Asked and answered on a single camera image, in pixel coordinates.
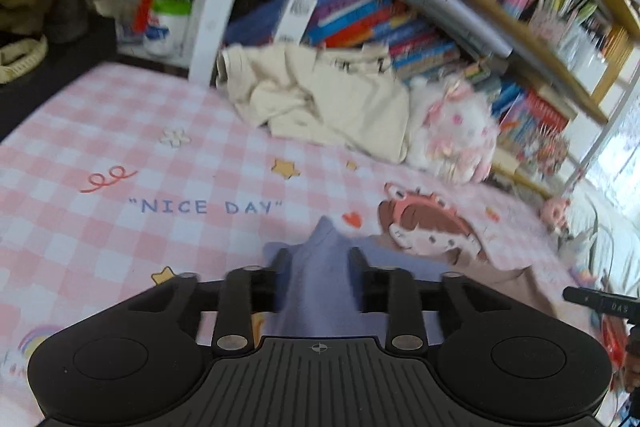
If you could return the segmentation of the small pink pig toy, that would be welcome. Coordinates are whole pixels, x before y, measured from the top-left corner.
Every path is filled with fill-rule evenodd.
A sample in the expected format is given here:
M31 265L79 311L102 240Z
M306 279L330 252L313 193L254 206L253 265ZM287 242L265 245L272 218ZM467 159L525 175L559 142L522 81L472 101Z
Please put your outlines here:
M570 208L570 199L566 197L552 197L544 202L539 210L539 218L549 231L563 231L566 229L566 213Z

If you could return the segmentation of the mauve and lavender sweater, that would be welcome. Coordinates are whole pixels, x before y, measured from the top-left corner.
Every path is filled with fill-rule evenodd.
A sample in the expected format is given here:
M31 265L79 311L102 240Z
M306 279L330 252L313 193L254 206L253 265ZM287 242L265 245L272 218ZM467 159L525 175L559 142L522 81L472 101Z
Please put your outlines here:
M284 305L266 321L264 333L284 337L386 336L390 271L403 269L418 281L438 283L457 272L553 317L532 268L502 271L456 248L432 260L393 251L379 239L341 234L323 217L306 242L268 243L264 258L291 254Z

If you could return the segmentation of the pink checkered desk mat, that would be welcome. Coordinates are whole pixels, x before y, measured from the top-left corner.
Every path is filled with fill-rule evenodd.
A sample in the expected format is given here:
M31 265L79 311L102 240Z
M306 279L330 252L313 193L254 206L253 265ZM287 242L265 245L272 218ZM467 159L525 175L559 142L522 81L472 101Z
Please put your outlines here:
M256 265L322 218L374 235L389 183L445 199L493 265L529 267L550 299L570 285L535 211L487 185L273 138L217 92L157 72L81 76L1 145L2 424L38 424L26 364L47 336L170 274Z

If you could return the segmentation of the colourful bead ornament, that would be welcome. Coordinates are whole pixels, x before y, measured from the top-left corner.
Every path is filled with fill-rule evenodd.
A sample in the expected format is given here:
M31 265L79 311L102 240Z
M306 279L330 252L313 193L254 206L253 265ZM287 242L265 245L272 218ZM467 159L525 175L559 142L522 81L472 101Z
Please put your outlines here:
M535 142L533 162L541 176L554 176L563 165L568 154L568 142L562 134L538 136Z

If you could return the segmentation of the small white barcode box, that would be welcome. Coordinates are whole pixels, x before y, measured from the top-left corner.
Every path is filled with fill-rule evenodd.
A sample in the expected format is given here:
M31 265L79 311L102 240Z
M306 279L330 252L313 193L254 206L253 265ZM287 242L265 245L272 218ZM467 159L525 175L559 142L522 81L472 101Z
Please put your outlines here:
M299 44L314 15L318 0L286 0L272 42Z

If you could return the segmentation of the white pink plush bunny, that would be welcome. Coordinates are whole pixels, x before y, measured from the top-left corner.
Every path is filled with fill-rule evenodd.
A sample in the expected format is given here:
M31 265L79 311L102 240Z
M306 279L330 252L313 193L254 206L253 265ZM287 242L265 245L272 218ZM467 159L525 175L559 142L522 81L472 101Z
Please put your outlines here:
M461 74L409 82L406 164L452 184L489 174L499 127L486 95Z

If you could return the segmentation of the white green pen cup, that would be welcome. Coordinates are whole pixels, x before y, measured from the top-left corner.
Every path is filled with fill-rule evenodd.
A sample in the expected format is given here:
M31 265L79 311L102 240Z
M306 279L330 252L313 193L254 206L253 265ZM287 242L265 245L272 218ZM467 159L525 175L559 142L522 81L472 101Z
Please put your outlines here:
M143 46L154 56L180 52L190 20L190 0L153 0L143 34Z

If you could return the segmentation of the cream wrist watch band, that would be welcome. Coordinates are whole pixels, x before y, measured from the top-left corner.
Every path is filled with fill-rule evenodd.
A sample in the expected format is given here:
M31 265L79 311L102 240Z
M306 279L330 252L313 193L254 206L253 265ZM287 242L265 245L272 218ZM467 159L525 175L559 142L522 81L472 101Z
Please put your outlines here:
M48 40L46 36L40 39L23 39L0 49L0 83L8 84L36 69L46 58Z

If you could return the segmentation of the row of colourful books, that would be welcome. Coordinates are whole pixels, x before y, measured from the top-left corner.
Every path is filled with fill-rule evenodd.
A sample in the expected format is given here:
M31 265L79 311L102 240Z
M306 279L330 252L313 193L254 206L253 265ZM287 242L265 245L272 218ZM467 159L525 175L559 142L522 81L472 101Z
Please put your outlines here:
M285 2L267 0L228 23L222 50L235 44L274 44L272 36ZM489 72L486 63L465 63L457 41L401 0L318 0L299 44L317 49L387 46L396 78L406 88L415 75L438 77L453 70L477 82Z

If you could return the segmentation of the white tablet on books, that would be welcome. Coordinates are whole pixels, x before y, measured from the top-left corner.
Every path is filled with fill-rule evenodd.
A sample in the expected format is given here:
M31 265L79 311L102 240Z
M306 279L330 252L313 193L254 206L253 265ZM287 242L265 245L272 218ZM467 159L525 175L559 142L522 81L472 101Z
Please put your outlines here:
M476 54L508 58L511 43L461 0L404 0Z

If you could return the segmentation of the cream garment pile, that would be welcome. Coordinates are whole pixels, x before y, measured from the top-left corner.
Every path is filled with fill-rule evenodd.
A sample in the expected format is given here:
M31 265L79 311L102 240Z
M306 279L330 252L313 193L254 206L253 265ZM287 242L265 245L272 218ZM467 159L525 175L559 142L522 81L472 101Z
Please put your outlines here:
M218 54L216 86L247 124L276 138L346 146L390 164L406 158L409 93L387 46L235 44Z

